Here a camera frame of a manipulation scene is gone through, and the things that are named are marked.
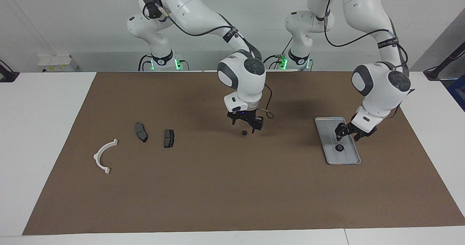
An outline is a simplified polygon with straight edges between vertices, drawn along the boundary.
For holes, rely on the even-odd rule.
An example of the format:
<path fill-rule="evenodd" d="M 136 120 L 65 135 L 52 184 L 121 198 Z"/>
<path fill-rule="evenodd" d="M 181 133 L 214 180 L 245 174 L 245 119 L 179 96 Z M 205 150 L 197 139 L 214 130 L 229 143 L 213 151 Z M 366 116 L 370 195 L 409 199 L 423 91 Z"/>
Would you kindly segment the silver metal tray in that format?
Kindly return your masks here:
<path fill-rule="evenodd" d="M 324 156 L 328 164 L 359 164 L 361 158 L 356 149 L 352 136 L 344 136 L 340 141 L 336 140 L 335 128 L 340 123 L 345 123 L 343 117 L 317 117 L 315 118 Z M 336 151 L 335 146 L 341 144 L 344 151 Z"/>

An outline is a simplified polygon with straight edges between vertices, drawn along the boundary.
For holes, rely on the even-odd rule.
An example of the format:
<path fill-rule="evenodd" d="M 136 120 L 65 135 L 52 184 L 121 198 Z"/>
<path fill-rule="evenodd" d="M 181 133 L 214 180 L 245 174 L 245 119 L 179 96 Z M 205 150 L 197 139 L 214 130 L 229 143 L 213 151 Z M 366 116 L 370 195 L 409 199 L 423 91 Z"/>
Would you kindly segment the brown table mat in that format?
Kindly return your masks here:
<path fill-rule="evenodd" d="M 243 136 L 216 73 L 96 74 L 23 234 L 465 225 L 402 111 L 357 142 L 360 164 L 326 163 L 314 120 L 355 112 L 349 72 L 266 81 L 275 117 Z M 107 175 L 93 155 L 113 139 Z"/>

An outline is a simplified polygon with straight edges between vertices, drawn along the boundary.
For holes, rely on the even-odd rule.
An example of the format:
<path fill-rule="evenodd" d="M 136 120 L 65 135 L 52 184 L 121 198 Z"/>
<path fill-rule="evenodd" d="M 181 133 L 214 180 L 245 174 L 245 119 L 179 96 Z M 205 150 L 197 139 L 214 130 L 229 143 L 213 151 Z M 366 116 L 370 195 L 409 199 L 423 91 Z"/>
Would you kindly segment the black stand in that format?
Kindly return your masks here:
<path fill-rule="evenodd" d="M 426 76 L 428 80 L 438 80 L 438 76 L 440 72 L 442 72 L 450 63 L 458 60 L 461 56 L 465 54 L 465 41 L 455 49 L 445 60 L 442 61 L 439 65 L 428 68 L 427 70 L 423 71 L 423 74 Z"/>
<path fill-rule="evenodd" d="M 0 60 L 0 83 L 14 82 L 19 76 L 20 72 L 13 71 L 9 65 L 3 60 Z"/>

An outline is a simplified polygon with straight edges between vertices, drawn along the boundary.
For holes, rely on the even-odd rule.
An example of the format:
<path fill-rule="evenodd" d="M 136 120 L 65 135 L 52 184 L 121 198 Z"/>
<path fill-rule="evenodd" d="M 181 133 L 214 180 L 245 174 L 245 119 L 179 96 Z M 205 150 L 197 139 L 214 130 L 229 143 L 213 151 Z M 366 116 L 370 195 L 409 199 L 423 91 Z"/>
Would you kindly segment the blue box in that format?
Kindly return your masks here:
<path fill-rule="evenodd" d="M 465 74 L 448 86 L 447 91 L 465 112 Z"/>

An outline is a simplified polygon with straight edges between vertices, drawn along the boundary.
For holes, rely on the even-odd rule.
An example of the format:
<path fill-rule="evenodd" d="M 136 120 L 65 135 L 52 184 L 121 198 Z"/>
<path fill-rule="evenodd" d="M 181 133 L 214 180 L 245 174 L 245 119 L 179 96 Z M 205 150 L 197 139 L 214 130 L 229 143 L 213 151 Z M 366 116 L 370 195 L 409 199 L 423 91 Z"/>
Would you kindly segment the white box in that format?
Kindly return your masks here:
<path fill-rule="evenodd" d="M 79 68 L 71 55 L 40 56 L 38 67 L 42 72 L 76 72 Z"/>

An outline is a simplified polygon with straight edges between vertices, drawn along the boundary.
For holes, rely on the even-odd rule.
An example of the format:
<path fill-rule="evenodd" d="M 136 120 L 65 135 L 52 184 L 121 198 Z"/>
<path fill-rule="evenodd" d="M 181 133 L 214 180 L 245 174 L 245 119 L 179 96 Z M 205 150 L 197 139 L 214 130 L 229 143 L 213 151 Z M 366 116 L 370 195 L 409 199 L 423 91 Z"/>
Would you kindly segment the white curved plastic bracket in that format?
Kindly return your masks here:
<path fill-rule="evenodd" d="M 102 169 L 104 173 L 107 175 L 110 173 L 111 169 L 101 164 L 101 156 L 107 149 L 109 149 L 110 147 L 116 146 L 116 145 L 118 145 L 118 139 L 113 139 L 112 142 L 106 143 L 103 146 L 101 146 L 100 149 L 98 149 L 98 151 L 93 155 L 93 159 L 95 160 L 96 165 L 100 169 Z"/>

